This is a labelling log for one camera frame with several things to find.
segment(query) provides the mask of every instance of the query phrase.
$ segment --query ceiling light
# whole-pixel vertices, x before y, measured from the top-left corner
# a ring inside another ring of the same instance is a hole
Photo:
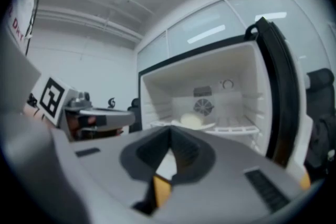
[[[259,21],[262,17],[264,17],[267,20],[272,20],[272,19],[282,19],[287,16],[287,12],[275,12],[275,13],[266,13],[266,14],[260,14],[257,15],[255,18],[255,22]]]
[[[206,32],[203,32],[203,33],[201,33],[201,34],[199,34],[199,35],[197,35],[197,36],[189,39],[188,43],[189,44],[195,43],[195,42],[197,42],[197,41],[199,41],[199,40],[201,40],[203,38],[206,38],[208,36],[212,36],[212,35],[214,35],[216,33],[224,31],[224,30],[225,30],[225,25],[219,25],[219,26],[217,26],[215,28],[212,28],[212,29],[210,29],[210,30],[208,30]]]

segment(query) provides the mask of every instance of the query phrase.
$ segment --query cable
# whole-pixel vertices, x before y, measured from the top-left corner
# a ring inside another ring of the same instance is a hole
[[[39,2],[40,2],[40,0],[36,0],[35,12],[34,12],[34,14],[32,14],[32,17],[30,19],[30,24],[29,24],[29,27],[28,27],[28,30],[27,30],[26,37],[28,36],[29,31],[30,31],[30,34],[33,32],[33,26],[34,26],[34,23],[35,23],[35,19],[36,19],[36,15],[37,15],[37,9],[38,9]],[[27,44],[27,49],[26,49],[26,56],[28,55],[30,40],[31,39],[28,39],[28,44]]]

